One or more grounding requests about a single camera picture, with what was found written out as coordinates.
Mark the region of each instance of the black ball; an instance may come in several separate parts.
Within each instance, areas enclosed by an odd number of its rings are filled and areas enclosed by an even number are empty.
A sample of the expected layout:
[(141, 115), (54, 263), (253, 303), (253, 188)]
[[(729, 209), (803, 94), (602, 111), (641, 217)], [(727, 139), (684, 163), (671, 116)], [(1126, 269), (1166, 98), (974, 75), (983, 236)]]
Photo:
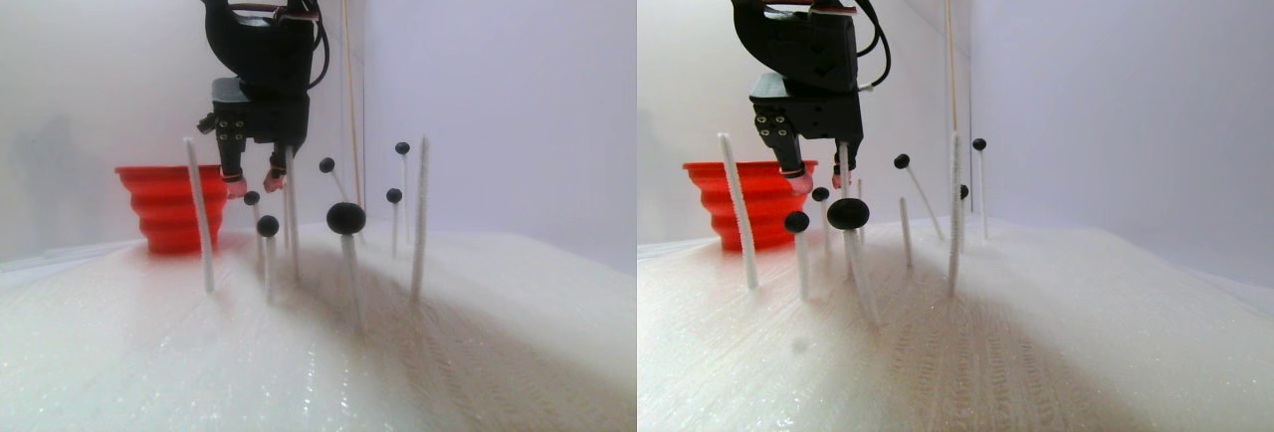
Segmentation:
[(800, 233), (809, 228), (809, 214), (805, 212), (791, 212), (787, 218), (784, 218), (784, 228), (792, 233)]
[(827, 209), (827, 222), (837, 229), (856, 229), (868, 224), (871, 209), (856, 198), (842, 198)]
[(256, 222), (256, 232), (264, 237), (271, 237), (274, 233), (279, 232), (279, 222), (271, 215), (261, 217), (261, 220)]
[(327, 209), (327, 228), (339, 234), (354, 234), (367, 226), (367, 213), (353, 203), (338, 203)]

